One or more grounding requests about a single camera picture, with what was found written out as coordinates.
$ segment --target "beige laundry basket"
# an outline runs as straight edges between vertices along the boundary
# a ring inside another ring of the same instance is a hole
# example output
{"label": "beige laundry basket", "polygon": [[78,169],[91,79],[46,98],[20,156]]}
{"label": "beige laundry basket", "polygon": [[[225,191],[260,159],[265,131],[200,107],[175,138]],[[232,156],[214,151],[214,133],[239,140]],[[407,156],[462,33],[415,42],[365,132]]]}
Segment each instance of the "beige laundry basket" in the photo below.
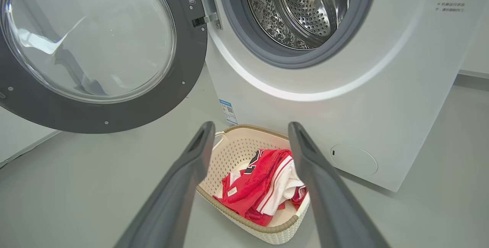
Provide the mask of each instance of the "beige laundry basket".
{"label": "beige laundry basket", "polygon": [[233,126],[216,133],[215,136],[222,136],[222,139],[212,150],[207,177],[197,186],[199,194],[253,236],[271,244],[289,241],[309,207],[309,193],[297,211],[291,204],[286,205],[286,209],[277,211],[267,227],[243,218],[212,197],[218,190],[222,190],[221,180],[239,165],[246,163],[247,166],[257,149],[290,149],[288,138],[280,133],[250,125]]}

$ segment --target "red and white clothing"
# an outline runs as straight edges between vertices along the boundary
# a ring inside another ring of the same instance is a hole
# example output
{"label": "red and white clothing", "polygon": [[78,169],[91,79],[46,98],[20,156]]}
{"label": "red and white clothing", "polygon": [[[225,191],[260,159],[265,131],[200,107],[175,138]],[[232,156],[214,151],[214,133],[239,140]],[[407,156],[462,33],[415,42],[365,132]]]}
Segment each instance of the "red and white clothing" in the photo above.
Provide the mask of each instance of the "red and white clothing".
{"label": "red and white clothing", "polygon": [[305,196],[288,149],[258,150],[245,170],[229,173],[222,185],[222,198],[214,198],[262,226],[268,225],[284,201],[300,205]]}

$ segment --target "laundry basket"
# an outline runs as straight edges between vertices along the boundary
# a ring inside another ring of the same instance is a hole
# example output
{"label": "laundry basket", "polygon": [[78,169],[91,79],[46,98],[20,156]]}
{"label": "laundry basket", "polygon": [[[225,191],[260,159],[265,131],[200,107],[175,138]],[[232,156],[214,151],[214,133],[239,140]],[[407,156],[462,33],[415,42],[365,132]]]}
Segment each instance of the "laundry basket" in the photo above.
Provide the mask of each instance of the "laundry basket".
{"label": "laundry basket", "polygon": [[215,136],[221,136],[222,139],[212,150],[207,177],[197,186],[199,194],[253,236],[271,244],[283,244],[289,241],[309,207],[309,194],[306,194],[297,211],[291,207],[277,211],[267,227],[243,218],[212,197],[221,189],[221,180],[238,165],[249,163],[257,149],[290,149],[288,138],[280,133],[250,125],[233,126],[216,133]]}

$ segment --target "washing machine door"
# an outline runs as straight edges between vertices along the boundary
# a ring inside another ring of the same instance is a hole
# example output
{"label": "washing machine door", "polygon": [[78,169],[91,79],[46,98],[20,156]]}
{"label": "washing machine door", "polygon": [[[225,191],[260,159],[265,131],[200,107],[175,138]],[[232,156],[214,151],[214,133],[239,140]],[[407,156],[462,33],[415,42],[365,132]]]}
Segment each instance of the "washing machine door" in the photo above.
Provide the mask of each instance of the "washing machine door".
{"label": "washing machine door", "polygon": [[150,123],[204,64],[201,0],[1,0],[0,105],[37,124],[113,133]]}

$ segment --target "washing machine drum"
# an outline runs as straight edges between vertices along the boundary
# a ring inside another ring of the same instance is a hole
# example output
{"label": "washing machine drum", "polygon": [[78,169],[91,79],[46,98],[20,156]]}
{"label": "washing machine drum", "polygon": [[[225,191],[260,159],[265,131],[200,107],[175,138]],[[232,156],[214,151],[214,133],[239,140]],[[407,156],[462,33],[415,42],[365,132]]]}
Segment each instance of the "washing machine drum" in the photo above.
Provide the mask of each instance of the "washing machine drum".
{"label": "washing machine drum", "polygon": [[247,0],[253,18],[277,43],[297,50],[321,46],[338,28],[350,0]]}

